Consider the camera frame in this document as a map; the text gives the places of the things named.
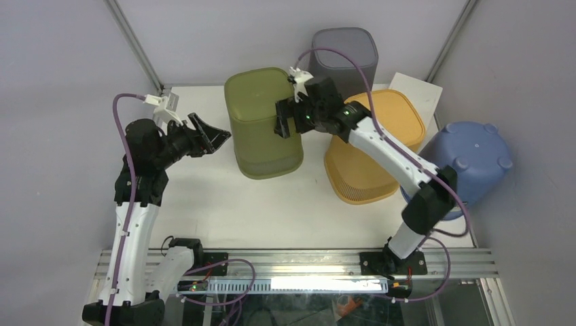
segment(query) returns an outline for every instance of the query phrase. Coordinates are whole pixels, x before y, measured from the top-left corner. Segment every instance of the black mounting bracket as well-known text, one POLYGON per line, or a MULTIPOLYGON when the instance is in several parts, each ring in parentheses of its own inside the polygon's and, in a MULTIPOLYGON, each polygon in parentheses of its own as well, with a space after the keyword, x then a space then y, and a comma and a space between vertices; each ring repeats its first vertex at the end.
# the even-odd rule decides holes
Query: black mounting bracket
POLYGON ((408 256, 403 263, 395 265, 396 271, 392 272, 387 269, 389 266, 386 257, 381 251, 368 251, 360 253, 360 271, 362 275, 368 276, 385 276, 408 275, 408 268, 412 270, 412 275, 427 275, 428 268, 422 251, 415 251, 408 256))

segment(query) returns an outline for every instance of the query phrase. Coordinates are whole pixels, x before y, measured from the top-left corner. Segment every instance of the green plastic bin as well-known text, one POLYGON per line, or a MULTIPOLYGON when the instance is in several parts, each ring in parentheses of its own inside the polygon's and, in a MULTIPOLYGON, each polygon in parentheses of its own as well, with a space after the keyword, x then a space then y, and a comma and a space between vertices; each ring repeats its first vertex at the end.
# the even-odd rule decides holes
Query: green plastic bin
POLYGON ((293 96, 287 78, 282 69, 264 68, 234 75, 224 85, 236 161, 248 178, 278 177, 302 163, 302 140, 294 121, 289 121, 290 138, 274 134, 276 102, 293 96))

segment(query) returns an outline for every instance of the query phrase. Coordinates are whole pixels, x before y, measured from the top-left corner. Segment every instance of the gray plastic bin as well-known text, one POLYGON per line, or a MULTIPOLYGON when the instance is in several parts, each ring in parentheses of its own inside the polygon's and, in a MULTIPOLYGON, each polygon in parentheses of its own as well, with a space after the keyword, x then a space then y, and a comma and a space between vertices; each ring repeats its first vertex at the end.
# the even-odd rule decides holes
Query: gray plastic bin
MULTIPOLYGON (((334 48, 350 56, 361 67, 372 87, 378 66, 378 50, 367 30, 357 27, 324 29, 314 34, 312 47, 334 48)), ((342 98, 366 92, 362 77, 356 68, 336 53, 313 52, 310 54, 308 71, 313 75, 331 77, 342 98)))

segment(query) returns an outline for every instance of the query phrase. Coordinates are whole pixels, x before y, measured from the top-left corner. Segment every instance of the translucent container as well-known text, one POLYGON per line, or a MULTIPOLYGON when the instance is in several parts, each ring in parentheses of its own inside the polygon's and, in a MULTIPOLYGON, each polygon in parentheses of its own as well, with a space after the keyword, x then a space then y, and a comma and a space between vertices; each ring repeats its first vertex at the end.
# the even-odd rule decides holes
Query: translucent container
POLYGON ((287 78, 282 69, 264 68, 234 75, 224 85, 236 162, 248 178, 285 175, 302 163, 302 140, 293 120, 290 138, 274 134, 276 102, 293 96, 287 78))
MULTIPOLYGON (((372 92, 372 98, 378 121, 404 145, 417 151, 426 129, 406 96, 395 90, 380 90, 372 92)), ((366 93, 346 100, 351 101, 370 108, 366 93)), ((324 165, 335 193, 349 204, 375 202, 399 188, 398 182, 376 161, 338 137, 332 137, 324 165)))
MULTIPOLYGON (((350 56, 360 66, 372 87, 378 66, 378 50, 367 30, 357 27, 324 29, 314 34, 312 47, 333 48, 350 56)), ((313 75, 332 78, 342 98, 366 91, 366 86, 356 68, 336 53, 328 51, 311 53, 308 71, 313 75)))

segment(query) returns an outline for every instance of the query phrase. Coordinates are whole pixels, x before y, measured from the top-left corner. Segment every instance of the metal pole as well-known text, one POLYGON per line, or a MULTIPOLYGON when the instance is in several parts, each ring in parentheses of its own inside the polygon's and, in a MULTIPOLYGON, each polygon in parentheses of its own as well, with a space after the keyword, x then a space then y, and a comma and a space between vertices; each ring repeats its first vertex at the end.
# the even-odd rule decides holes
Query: metal pole
POLYGON ((136 35, 134 34, 132 27, 130 27, 130 24, 128 23, 126 16, 122 12, 120 5, 118 5, 118 2, 116 0, 104 0, 104 2, 108 6, 108 9, 110 9, 110 12, 114 17, 114 20, 120 27, 122 34, 126 38, 128 45, 134 52, 136 59, 142 66, 144 73, 146 74, 152 85, 154 85, 154 88, 156 89, 157 93, 160 94, 162 92, 162 83, 160 82, 160 78, 154 71, 154 68, 150 63, 150 60, 148 60, 146 53, 144 53, 142 45, 136 38, 136 35))

